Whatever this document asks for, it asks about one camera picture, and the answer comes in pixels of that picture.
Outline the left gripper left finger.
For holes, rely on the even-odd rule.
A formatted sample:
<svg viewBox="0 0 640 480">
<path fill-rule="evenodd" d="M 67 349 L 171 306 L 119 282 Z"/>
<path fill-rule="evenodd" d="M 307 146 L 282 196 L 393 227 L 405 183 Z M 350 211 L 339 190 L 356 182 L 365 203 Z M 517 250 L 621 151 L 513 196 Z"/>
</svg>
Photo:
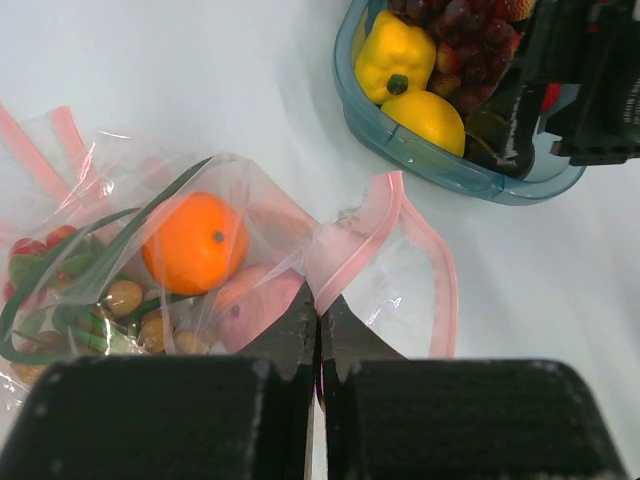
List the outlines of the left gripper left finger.
<svg viewBox="0 0 640 480">
<path fill-rule="evenodd" d="M 316 314 L 301 288 L 230 356 L 49 367 L 1 452 L 5 479 L 307 479 Z"/>
</svg>

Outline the orange fruit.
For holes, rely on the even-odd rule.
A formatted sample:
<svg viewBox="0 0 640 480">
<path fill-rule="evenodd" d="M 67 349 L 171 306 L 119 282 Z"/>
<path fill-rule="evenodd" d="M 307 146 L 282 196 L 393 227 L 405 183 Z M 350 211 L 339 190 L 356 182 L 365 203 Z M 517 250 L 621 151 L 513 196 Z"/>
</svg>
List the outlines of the orange fruit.
<svg viewBox="0 0 640 480">
<path fill-rule="evenodd" d="M 149 215 L 142 233 L 142 258 L 151 277 L 181 295 L 201 295 L 221 286 L 249 250 L 240 212 L 201 191 L 164 201 Z"/>
</svg>

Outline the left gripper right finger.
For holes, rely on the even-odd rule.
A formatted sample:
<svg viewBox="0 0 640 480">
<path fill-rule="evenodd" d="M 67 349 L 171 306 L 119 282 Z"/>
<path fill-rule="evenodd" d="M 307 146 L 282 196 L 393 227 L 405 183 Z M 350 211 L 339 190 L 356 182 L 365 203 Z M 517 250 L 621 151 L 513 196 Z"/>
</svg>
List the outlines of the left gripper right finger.
<svg viewBox="0 0 640 480">
<path fill-rule="evenodd" d="M 409 360 L 336 301 L 318 320 L 332 479 L 623 479 L 591 390 L 545 359 Z"/>
</svg>

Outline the brown longan bunch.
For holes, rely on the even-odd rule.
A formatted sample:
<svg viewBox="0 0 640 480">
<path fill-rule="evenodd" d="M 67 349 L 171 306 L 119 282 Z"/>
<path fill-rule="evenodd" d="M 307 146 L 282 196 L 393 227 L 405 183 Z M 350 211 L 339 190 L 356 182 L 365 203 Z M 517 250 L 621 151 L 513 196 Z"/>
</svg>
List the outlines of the brown longan bunch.
<svg viewBox="0 0 640 480">
<path fill-rule="evenodd" d="M 33 385 L 49 365 L 73 356 L 205 354 L 219 343 L 215 326 L 200 330 L 177 328 L 169 308 L 188 299 L 179 295 L 144 301 L 133 293 L 131 281 L 118 281 L 100 302 L 89 305 L 58 305 L 51 314 L 50 330 L 18 331 L 22 343 L 12 371 L 26 385 Z"/>
</svg>

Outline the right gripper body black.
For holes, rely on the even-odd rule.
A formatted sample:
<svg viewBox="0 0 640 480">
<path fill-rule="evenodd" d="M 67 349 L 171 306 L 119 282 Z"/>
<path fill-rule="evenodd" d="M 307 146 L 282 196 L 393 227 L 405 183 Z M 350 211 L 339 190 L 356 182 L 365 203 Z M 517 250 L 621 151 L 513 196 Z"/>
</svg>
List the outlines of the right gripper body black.
<svg viewBox="0 0 640 480">
<path fill-rule="evenodd" d="M 573 93 L 543 130 L 573 166 L 618 165 L 639 153 L 639 4 L 538 1 L 523 46 L 524 77 Z"/>
</svg>

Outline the clear zip bag pink zipper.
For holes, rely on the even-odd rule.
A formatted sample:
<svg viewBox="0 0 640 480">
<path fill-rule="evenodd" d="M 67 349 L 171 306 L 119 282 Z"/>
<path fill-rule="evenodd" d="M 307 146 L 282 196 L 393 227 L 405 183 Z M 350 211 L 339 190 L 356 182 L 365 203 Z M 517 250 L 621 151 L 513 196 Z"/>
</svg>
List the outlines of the clear zip bag pink zipper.
<svg viewBox="0 0 640 480">
<path fill-rule="evenodd" d="M 446 244 L 409 202 L 398 172 L 375 176 L 359 202 L 335 220 L 321 223 L 298 206 L 253 161 L 233 154 L 201 160 L 194 153 L 149 152 L 126 148 L 124 164 L 135 178 L 137 204 L 83 226 L 60 242 L 1 306 L 1 408 L 14 411 L 32 387 L 22 383 L 10 362 L 22 339 L 18 331 L 50 330 L 58 305 L 100 302 L 118 281 L 131 281 L 133 293 L 147 301 L 179 295 L 188 300 L 169 308 L 177 328 L 217 324 L 213 306 L 219 290 L 242 268 L 272 263 L 276 272 L 293 269 L 304 277 L 316 314 L 338 300 L 394 350 L 406 357 L 447 358 L 453 354 L 457 321 L 457 285 Z M 142 258 L 143 226 L 164 201 L 196 191 L 214 194 L 243 216 L 249 250 L 242 266 L 221 286 L 201 295 L 173 293 L 150 275 Z M 93 235 L 97 258 L 65 289 L 50 289 L 40 304 L 20 308 L 27 295 L 36 299 L 38 280 L 53 273 L 79 241 Z M 8 252 L 1 245 L 1 278 L 8 279 Z"/>
</svg>

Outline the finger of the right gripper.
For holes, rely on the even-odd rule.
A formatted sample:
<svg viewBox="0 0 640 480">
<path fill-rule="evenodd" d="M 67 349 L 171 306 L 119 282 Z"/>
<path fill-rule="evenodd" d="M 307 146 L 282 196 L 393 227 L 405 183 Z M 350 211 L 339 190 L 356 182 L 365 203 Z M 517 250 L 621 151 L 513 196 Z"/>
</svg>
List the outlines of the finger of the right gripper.
<svg viewBox="0 0 640 480">
<path fill-rule="evenodd" d="M 536 132 L 547 85 L 518 82 L 490 91 L 467 90 L 464 158 L 496 173 L 524 179 L 533 167 Z"/>
</svg>

